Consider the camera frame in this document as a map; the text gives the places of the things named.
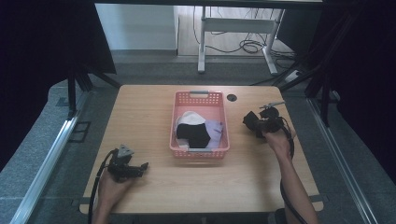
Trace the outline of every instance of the wooden floor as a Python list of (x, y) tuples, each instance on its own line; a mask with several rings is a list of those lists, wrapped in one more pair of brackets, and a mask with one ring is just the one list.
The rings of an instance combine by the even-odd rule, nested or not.
[[(178, 55), (198, 55), (199, 42), (201, 40), (201, 16), (202, 7), (177, 7), (178, 28)], [(207, 7), (206, 16), (212, 18), (234, 18), (234, 19), (261, 19), (274, 20), (279, 9), (271, 8), (240, 8), (240, 7)], [(243, 34), (243, 33), (220, 33), (206, 32), (205, 55), (232, 55), (232, 56), (263, 56), (261, 44), (264, 44), (266, 34)], [(240, 43), (244, 40), (258, 41), (260, 43), (253, 47), (246, 46), (246, 52), (240, 49)], [(276, 40), (273, 49), (290, 52), (290, 49), (279, 40)]]

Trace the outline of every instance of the white power adapter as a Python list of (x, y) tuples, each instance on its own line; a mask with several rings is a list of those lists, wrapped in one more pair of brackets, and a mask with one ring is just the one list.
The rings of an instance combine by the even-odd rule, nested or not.
[(288, 76), (285, 78), (285, 81), (286, 81), (286, 82), (291, 82), (291, 81), (293, 81), (294, 79), (296, 79), (300, 74), (301, 74), (301, 72), (299, 72), (298, 70), (294, 70), (292, 73), (290, 73), (290, 75), (288, 75)]

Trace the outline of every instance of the wooden table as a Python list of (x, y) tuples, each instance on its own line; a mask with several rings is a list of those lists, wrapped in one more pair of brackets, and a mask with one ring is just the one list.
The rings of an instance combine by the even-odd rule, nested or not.
[[(175, 93), (191, 90), (222, 91), (224, 97), (237, 97), (234, 102), (225, 100), (231, 147), (223, 160), (173, 157), (169, 138)], [(124, 144), (135, 152), (130, 165), (149, 162), (149, 167), (114, 213), (270, 212), (284, 207), (275, 154), (242, 123), (249, 111), (258, 115), (259, 106), (279, 101), (283, 99), (276, 87), (122, 86), (83, 197), (90, 197), (94, 176), (106, 154)], [(292, 127), (286, 105), (276, 108)], [(308, 195), (319, 195), (298, 136), (293, 162)], [(323, 203), (314, 206), (321, 210)], [(88, 205), (81, 204), (80, 211), (88, 213)]]

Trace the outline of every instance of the white wall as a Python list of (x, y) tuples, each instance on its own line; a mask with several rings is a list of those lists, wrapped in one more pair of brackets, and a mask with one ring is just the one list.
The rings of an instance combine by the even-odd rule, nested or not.
[(95, 5), (110, 49), (177, 49), (177, 7)]

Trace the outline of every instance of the pink plastic basket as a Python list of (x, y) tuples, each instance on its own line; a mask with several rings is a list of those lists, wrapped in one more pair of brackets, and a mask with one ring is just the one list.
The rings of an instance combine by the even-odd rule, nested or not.
[[(222, 123), (223, 131), (219, 148), (184, 148), (178, 146), (175, 133), (176, 121), (186, 111), (194, 111), (205, 119), (214, 119)], [(221, 91), (177, 91), (171, 126), (170, 148), (176, 158), (223, 159), (230, 148), (224, 97)]]

